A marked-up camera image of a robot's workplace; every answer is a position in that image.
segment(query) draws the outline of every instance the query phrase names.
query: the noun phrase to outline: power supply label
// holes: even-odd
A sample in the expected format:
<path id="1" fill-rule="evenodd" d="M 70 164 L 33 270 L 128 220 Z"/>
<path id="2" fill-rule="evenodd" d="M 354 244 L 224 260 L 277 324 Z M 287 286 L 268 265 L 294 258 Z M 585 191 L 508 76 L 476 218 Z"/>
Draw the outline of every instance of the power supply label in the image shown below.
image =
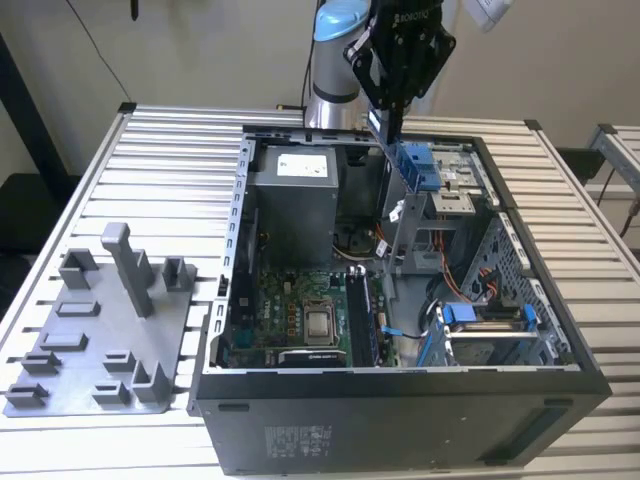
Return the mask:
<path id="1" fill-rule="evenodd" d="M 279 177 L 327 178 L 327 157 L 325 155 L 304 155 L 283 153 L 278 157 Z"/>
<path id="2" fill-rule="evenodd" d="M 331 425 L 265 427 L 270 458 L 326 457 L 331 446 Z"/>

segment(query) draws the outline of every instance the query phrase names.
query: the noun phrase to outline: aluminum extrusion table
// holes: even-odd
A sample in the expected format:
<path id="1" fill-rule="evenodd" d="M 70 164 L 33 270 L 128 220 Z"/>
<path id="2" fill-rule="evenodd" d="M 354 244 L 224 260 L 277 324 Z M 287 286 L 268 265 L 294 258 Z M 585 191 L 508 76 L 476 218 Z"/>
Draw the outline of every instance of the aluminum extrusion table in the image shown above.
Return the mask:
<path id="1" fill-rule="evenodd" d="M 89 248 L 99 262 L 109 261 L 100 234 L 107 222 L 126 221 L 131 245 L 144 248 L 152 263 L 182 255 L 198 267 L 171 408 L 136 416 L 0 414 L 0 473 L 110 480 L 222 476 L 204 423 L 189 417 L 185 407 L 199 329 L 217 291 L 243 124 L 297 126 L 301 117 L 287 111 L 155 106 L 117 115 L 0 323 L 0 393 L 17 378 L 20 358 L 31 350 L 60 290 L 62 254 L 70 247 Z M 613 396 L 524 469 L 351 477 L 640 478 L 640 266 L 544 133 L 527 125 L 414 117 L 404 128 L 484 139 Z M 4 402 L 0 396 L 0 411 Z"/>
<path id="2" fill-rule="evenodd" d="M 589 148 L 600 150 L 636 195 L 640 195 L 640 127 L 599 125 Z"/>

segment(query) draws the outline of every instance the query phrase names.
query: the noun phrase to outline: white wall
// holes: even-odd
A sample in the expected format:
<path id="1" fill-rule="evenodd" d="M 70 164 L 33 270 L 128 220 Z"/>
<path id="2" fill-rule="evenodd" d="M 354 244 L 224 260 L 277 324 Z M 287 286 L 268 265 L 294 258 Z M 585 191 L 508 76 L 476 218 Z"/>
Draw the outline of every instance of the white wall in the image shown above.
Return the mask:
<path id="1" fill-rule="evenodd" d="M 433 113 L 535 118 L 556 145 L 640 125 L 640 1 L 517 0 L 488 34 L 460 9 Z"/>
<path id="2" fill-rule="evenodd" d="M 315 2 L 72 0 L 140 103 L 299 103 Z M 64 0 L 2 0 L 0 30 L 61 157 L 88 164 L 124 96 Z"/>
<path id="3" fill-rule="evenodd" d="M 36 167 L 9 114 L 0 103 L 0 186 L 14 173 L 33 173 Z"/>

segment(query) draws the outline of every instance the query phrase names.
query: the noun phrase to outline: black wire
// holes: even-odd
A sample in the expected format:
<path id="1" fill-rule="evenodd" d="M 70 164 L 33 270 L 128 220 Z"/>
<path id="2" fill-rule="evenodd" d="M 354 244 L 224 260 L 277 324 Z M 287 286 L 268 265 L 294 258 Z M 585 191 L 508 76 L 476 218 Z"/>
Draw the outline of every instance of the black wire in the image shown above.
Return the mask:
<path id="1" fill-rule="evenodd" d="M 311 98 L 311 59 L 313 57 L 313 47 L 316 44 L 314 39 L 316 35 L 316 16 L 320 9 L 320 1 L 316 0 L 316 8 L 313 12 L 313 30 L 311 33 L 311 46 L 309 47 L 309 57 L 307 58 L 307 67 L 304 71 L 304 79 L 302 80 L 302 92 L 300 93 L 300 110 L 302 110 L 302 126 L 304 127 L 304 93 L 307 90 L 307 84 L 309 85 L 309 98 Z"/>
<path id="2" fill-rule="evenodd" d="M 440 285 L 443 280 L 444 275 L 442 275 L 442 273 L 437 273 L 433 277 L 431 277 L 431 280 L 429 280 L 429 283 L 427 283 L 427 287 L 425 289 L 425 295 L 427 298 L 418 311 L 418 329 L 421 332 L 424 332 L 427 329 L 427 309 L 433 302 L 433 294 L 435 293 L 436 288 L 438 288 L 438 285 Z"/>
<path id="3" fill-rule="evenodd" d="M 409 335 L 408 333 L 402 333 L 404 338 L 410 338 L 411 340 L 420 340 L 422 337 L 420 335 Z"/>
<path id="4" fill-rule="evenodd" d="M 611 173 L 609 173 L 609 176 L 607 177 L 607 180 L 604 182 L 604 185 L 602 186 L 602 191 L 600 192 L 600 196 L 598 197 L 598 201 L 596 202 L 597 206 L 600 206 L 600 202 L 602 201 L 602 197 L 604 197 L 604 192 L 607 189 L 607 187 L 609 186 L 609 182 L 611 181 L 611 177 L 613 177 L 613 174 L 616 172 L 615 168 L 611 169 Z"/>
<path id="5" fill-rule="evenodd" d="M 71 3 L 71 0 L 65 0 L 65 2 L 67 2 L 67 5 L 69 5 L 69 8 L 73 11 L 73 13 L 75 14 L 76 18 L 78 19 L 78 21 L 80 22 L 80 25 L 82 25 L 82 28 L 84 29 L 85 33 L 87 34 L 87 36 L 89 37 L 89 40 L 91 40 L 91 43 L 93 44 L 93 48 L 96 49 L 96 52 L 98 53 L 98 56 L 100 57 L 100 60 L 102 60 L 102 63 L 104 63 L 104 66 L 107 67 L 107 69 L 109 70 L 109 72 L 111 72 L 111 75 L 113 76 L 113 78 L 115 79 L 116 82 L 118 82 L 118 85 L 120 85 L 120 88 L 122 89 L 122 92 L 124 93 L 125 97 L 127 97 L 127 100 L 129 100 L 131 102 L 131 96 L 129 95 L 129 92 L 127 92 L 127 89 L 124 88 L 124 85 L 122 85 L 122 82 L 120 81 L 120 79 L 118 78 L 118 76 L 115 74 L 115 72 L 113 71 L 113 69 L 109 66 L 109 64 L 107 63 L 107 61 L 104 59 L 104 57 L 102 56 L 102 54 L 100 53 L 100 49 L 98 48 L 98 45 L 96 45 L 95 40 L 93 39 L 93 37 L 91 36 L 91 33 L 89 32 L 89 29 L 87 28 L 87 26 L 84 24 L 84 22 L 82 21 L 82 18 L 80 18 L 80 15 L 78 14 L 78 11 L 75 9 L 75 7 L 73 6 L 73 4 Z"/>
<path id="6" fill-rule="evenodd" d="M 627 230 L 629 230 L 629 226 L 631 225 L 631 220 L 633 220 L 633 217 L 629 215 L 627 217 L 627 220 L 624 222 L 624 226 L 622 227 L 622 230 L 620 230 L 620 238 L 626 235 Z"/>

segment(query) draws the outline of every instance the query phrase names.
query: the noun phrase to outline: motherboard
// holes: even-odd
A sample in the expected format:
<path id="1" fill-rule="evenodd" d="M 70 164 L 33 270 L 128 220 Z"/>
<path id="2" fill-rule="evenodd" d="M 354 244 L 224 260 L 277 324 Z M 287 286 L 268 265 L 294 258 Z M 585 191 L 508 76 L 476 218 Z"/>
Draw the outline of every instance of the motherboard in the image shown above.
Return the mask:
<path id="1" fill-rule="evenodd" d="M 362 300 L 362 308 L 357 300 Z M 388 316 L 382 281 L 374 275 L 354 294 L 343 272 L 263 271 L 256 304 L 255 322 L 233 328 L 232 368 L 315 367 L 318 362 L 351 367 L 353 348 L 360 351 L 363 325 L 374 332 L 378 352 L 368 366 L 393 361 L 391 342 L 379 335 L 379 322 Z"/>

